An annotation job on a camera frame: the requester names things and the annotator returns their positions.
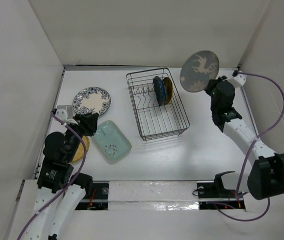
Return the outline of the grey reindeer plate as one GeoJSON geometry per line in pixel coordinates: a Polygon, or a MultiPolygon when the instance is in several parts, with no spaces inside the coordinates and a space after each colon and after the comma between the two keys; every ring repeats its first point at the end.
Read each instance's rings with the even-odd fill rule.
{"type": "Polygon", "coordinates": [[[209,50],[199,51],[190,56],[180,71],[180,83],[190,93],[203,91],[210,80],[219,72],[219,58],[209,50]]]}

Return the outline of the yellow patterned round plate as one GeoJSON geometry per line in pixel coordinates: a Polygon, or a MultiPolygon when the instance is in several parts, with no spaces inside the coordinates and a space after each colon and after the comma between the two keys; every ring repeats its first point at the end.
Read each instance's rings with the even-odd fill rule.
{"type": "Polygon", "coordinates": [[[173,82],[169,77],[163,79],[165,90],[166,90],[166,99],[164,104],[167,105],[170,103],[173,96],[173,82]]]}

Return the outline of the dark blue leaf dish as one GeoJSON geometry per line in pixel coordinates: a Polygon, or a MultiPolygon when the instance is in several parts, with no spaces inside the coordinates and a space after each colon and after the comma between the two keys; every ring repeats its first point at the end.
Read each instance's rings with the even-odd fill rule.
{"type": "Polygon", "coordinates": [[[167,99],[167,90],[164,80],[159,76],[153,78],[154,92],[156,94],[157,102],[160,106],[164,105],[167,99]]]}

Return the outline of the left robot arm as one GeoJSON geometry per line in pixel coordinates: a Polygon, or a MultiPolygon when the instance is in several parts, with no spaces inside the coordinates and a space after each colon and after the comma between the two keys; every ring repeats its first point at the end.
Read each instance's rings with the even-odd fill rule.
{"type": "Polygon", "coordinates": [[[20,240],[59,239],[80,200],[93,193],[92,177],[81,173],[83,165],[74,171],[71,163],[78,150],[85,163],[88,147],[84,139],[96,133],[98,113],[66,117],[54,109],[51,116],[66,132],[56,131],[45,138],[33,215],[19,233],[20,240]]]}

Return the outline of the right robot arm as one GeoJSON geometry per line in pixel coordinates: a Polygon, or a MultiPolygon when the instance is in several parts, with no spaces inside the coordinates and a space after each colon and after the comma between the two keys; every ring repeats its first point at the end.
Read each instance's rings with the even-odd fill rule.
{"type": "Polygon", "coordinates": [[[236,197],[251,194],[262,200],[284,194],[284,153],[277,153],[254,134],[242,116],[233,107],[235,84],[242,86],[245,77],[220,77],[208,82],[205,92],[211,97],[211,113],[214,124],[229,137],[244,153],[239,173],[230,171],[222,174],[213,184],[214,193],[223,197],[231,190],[236,197]]]}

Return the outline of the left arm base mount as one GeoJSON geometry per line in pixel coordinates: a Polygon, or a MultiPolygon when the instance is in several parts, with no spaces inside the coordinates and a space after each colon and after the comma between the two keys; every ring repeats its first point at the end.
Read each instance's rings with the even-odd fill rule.
{"type": "Polygon", "coordinates": [[[85,197],[77,205],[76,210],[79,211],[103,211],[108,209],[109,182],[95,181],[90,194],[85,197]]]}

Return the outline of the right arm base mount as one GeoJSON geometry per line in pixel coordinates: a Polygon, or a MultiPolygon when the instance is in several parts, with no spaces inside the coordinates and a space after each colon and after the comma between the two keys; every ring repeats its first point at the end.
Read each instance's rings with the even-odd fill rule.
{"type": "Polygon", "coordinates": [[[226,171],[215,175],[214,180],[198,181],[192,194],[199,200],[200,210],[245,210],[244,199],[235,198],[234,189],[226,189],[222,176],[230,174],[226,171]]]}

